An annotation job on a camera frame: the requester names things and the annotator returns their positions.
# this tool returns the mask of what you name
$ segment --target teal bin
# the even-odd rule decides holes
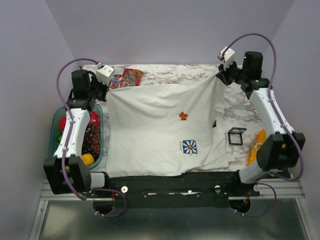
[[[97,160],[88,166],[89,170],[94,169],[101,161],[104,155],[104,121],[103,121],[103,112],[101,107],[98,104],[94,105],[93,111],[99,115],[100,118],[100,155]],[[62,135],[62,131],[59,127],[59,121],[66,115],[65,107],[59,108],[58,111],[55,112],[53,119],[52,119],[52,126],[51,126],[51,134],[50,134],[50,143],[49,143],[49,157],[52,157],[55,151],[58,148],[58,137]]]

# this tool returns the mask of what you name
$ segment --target lemon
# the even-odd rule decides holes
[[[83,154],[81,159],[86,166],[93,164],[95,161],[94,156],[92,156],[90,153]]]

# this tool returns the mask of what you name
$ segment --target marble tabletop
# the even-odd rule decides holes
[[[161,84],[192,84],[218,73],[218,65],[169,65],[169,64],[139,64],[139,65],[116,65],[114,67],[139,69],[144,72],[140,85]],[[95,65],[85,65],[83,69],[95,72]],[[233,83],[225,87],[225,109],[222,121],[225,130],[225,151],[229,162],[228,168],[218,171],[236,171],[247,165],[248,155],[255,136],[263,128],[258,112],[246,98],[240,86]],[[103,110],[104,142],[109,142],[110,130],[108,128],[109,115],[106,102],[98,102]],[[232,127],[246,128],[242,134],[243,145],[229,145],[227,132]],[[106,169],[108,149],[104,148],[101,163],[94,171]]]

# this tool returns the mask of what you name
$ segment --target towel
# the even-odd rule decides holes
[[[106,172],[111,178],[178,176],[227,168],[224,99],[215,76],[192,85],[111,89]]]

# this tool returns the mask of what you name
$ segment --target gray wall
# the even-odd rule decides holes
[[[306,137],[302,184],[320,237],[320,2],[296,0],[273,42],[278,59],[274,91],[286,118]],[[268,49],[266,77],[270,77],[272,64]]]
[[[218,64],[236,37],[272,38],[293,0],[46,0],[75,57],[106,63]],[[267,43],[250,37],[238,59]]]
[[[73,56],[42,0],[2,0],[0,33],[0,239],[24,240],[44,179],[51,119],[61,106],[56,74]],[[70,81],[63,80],[66,95]]]

